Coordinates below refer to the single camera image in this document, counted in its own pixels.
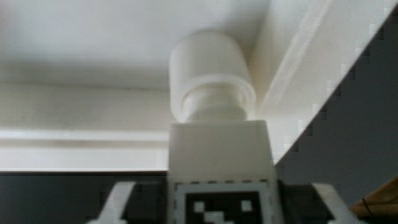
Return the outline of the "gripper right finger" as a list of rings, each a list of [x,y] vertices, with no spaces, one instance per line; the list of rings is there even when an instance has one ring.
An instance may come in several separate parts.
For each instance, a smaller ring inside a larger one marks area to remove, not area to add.
[[[279,183],[279,193],[284,224],[366,224],[328,184]]]

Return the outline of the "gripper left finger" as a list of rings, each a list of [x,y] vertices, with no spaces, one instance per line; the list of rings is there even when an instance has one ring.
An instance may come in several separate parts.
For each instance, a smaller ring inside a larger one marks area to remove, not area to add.
[[[165,183],[121,181],[113,184],[99,214],[85,224],[163,224]]]

